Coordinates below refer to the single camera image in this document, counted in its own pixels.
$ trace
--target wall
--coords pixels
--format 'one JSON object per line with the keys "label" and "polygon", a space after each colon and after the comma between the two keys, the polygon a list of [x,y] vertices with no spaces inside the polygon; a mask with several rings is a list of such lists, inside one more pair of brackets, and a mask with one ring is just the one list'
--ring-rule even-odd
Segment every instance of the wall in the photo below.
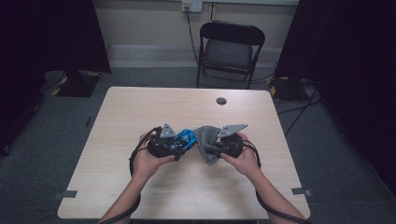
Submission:
{"label": "wall", "polygon": [[[175,46],[190,48],[186,13],[180,1],[94,1],[107,45]],[[191,13],[195,46],[199,29],[207,21],[224,20],[252,24],[266,34],[263,51],[278,54],[288,33],[296,6],[203,3],[202,13]]]}

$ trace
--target chair leg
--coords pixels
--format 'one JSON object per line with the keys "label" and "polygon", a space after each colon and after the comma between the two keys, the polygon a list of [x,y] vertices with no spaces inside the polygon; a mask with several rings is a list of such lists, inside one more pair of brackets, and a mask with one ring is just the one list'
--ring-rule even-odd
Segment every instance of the chair leg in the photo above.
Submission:
{"label": "chair leg", "polygon": [[195,88],[199,88],[199,76],[201,75],[201,65],[198,64],[198,71],[197,71],[197,83]]}
{"label": "chair leg", "polygon": [[249,90],[249,89],[250,89],[250,82],[251,82],[251,79],[253,78],[253,73],[254,73],[254,71],[250,73],[250,76],[249,76],[249,78],[248,78],[248,82],[247,82],[247,90]]}

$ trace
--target table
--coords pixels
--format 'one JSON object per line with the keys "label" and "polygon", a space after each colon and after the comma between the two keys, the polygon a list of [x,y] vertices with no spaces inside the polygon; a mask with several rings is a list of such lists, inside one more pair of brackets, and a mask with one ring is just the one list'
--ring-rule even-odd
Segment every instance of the table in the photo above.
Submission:
{"label": "table", "polygon": [[[217,99],[227,100],[225,105]],[[269,92],[113,87],[99,111],[67,190],[60,218],[100,218],[130,180],[129,158],[140,134],[165,122],[177,132],[204,125],[247,123],[262,170],[305,217],[310,211]],[[230,164],[209,166],[193,147],[179,161],[165,164],[142,191],[132,218],[265,219],[251,183]]]}

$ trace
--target baseboard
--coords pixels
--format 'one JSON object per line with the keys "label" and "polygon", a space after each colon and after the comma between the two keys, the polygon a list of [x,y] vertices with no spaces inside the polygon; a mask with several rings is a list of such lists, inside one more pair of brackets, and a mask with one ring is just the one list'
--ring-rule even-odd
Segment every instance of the baseboard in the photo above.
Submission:
{"label": "baseboard", "polygon": [[[257,67],[274,67],[282,49],[262,49]],[[178,46],[109,45],[110,67],[192,67],[192,48]]]}

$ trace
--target blue object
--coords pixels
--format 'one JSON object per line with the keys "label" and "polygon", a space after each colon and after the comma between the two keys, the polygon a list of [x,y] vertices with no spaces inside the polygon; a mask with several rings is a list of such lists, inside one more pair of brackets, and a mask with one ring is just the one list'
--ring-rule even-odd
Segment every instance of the blue object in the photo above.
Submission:
{"label": "blue object", "polygon": [[170,148],[172,150],[184,150],[187,151],[196,144],[194,132],[190,129],[185,129],[174,137],[174,143]]}

